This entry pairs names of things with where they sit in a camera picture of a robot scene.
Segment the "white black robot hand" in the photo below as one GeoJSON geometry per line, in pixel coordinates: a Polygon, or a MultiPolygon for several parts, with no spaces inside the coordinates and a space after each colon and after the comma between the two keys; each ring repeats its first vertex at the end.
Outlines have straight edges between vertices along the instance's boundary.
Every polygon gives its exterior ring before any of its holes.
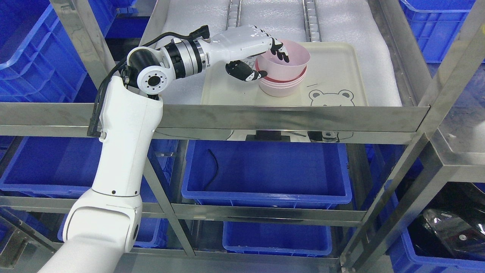
{"type": "Polygon", "coordinates": [[[267,76],[266,71],[257,71],[244,63],[250,56],[259,56],[271,51],[273,55],[289,62],[289,54],[283,43],[264,30],[253,26],[229,28],[217,33],[208,41],[200,42],[206,57],[206,65],[225,63],[226,73],[245,82],[256,81],[267,76]]]}

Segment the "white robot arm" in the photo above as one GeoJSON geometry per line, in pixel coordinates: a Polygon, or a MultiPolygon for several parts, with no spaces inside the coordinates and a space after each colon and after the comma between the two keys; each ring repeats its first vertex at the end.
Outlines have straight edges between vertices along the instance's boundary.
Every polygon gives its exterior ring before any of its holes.
{"type": "Polygon", "coordinates": [[[160,93],[189,68],[202,71],[207,62],[199,40],[210,36],[207,25],[187,36],[162,33],[131,50],[103,79],[87,131],[102,142],[95,179],[68,212],[64,244],[41,273],[112,273],[132,250],[144,164],[163,115],[160,93]]]}

